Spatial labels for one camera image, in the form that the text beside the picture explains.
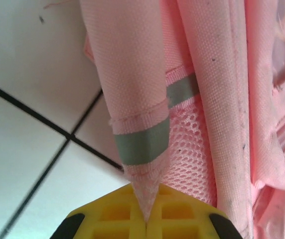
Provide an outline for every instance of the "white tile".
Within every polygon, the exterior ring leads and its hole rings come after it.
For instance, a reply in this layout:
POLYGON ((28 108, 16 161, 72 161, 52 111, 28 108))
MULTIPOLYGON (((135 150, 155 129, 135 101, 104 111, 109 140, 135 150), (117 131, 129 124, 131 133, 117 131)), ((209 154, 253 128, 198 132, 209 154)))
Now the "white tile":
POLYGON ((0 0, 0 88, 70 131, 100 83, 79 1, 43 9, 51 2, 0 0))
POLYGON ((0 98, 0 230, 64 138, 0 98))
POLYGON ((48 239, 72 210, 127 183, 117 169, 71 143, 6 239, 48 239))
POLYGON ((121 164, 109 120, 105 98, 102 97, 76 133, 76 137, 121 164))

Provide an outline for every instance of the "reflective strip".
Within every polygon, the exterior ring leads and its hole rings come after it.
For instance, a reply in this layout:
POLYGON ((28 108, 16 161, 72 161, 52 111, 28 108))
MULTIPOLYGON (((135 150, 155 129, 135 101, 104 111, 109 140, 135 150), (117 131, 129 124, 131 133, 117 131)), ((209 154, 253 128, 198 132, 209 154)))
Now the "reflective strip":
POLYGON ((172 108, 197 94, 199 94, 199 86, 195 73, 192 73, 167 87, 169 108, 172 108))
POLYGON ((144 131, 115 135, 120 158, 125 165, 152 162, 169 145, 169 117, 144 131))

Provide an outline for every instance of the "pink backpack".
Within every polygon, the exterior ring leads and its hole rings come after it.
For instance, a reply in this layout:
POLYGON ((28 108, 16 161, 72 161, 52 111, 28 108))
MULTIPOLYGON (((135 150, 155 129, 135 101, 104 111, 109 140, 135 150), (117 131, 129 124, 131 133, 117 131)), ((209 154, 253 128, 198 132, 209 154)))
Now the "pink backpack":
POLYGON ((81 0, 125 175, 285 239, 285 0, 81 0))

